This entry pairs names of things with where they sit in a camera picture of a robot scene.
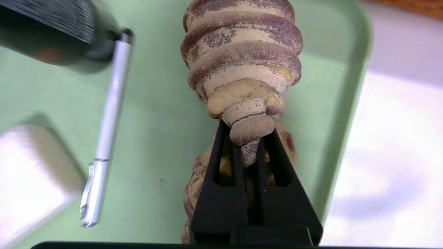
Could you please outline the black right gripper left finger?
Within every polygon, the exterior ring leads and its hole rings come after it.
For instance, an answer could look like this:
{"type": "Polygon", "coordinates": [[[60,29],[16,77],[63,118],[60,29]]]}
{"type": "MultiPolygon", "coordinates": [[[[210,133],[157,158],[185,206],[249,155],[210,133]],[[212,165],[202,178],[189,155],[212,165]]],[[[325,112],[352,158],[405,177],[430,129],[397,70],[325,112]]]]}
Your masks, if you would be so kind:
{"type": "Polygon", "coordinates": [[[231,183],[221,186],[220,160],[229,126],[220,121],[204,182],[190,222],[191,242],[229,242],[234,228],[248,224],[242,155],[231,141],[231,183]]]}

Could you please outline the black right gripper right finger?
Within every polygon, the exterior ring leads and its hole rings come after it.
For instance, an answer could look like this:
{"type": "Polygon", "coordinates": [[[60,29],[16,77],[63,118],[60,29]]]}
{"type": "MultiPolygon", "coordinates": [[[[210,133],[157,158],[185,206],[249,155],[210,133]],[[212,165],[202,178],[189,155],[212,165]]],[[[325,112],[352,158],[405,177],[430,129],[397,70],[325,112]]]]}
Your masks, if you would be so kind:
{"type": "Polygon", "coordinates": [[[313,209],[283,143],[274,130],[260,140],[256,159],[256,195],[259,224],[298,229],[294,239],[319,244],[323,226],[313,209]]]}

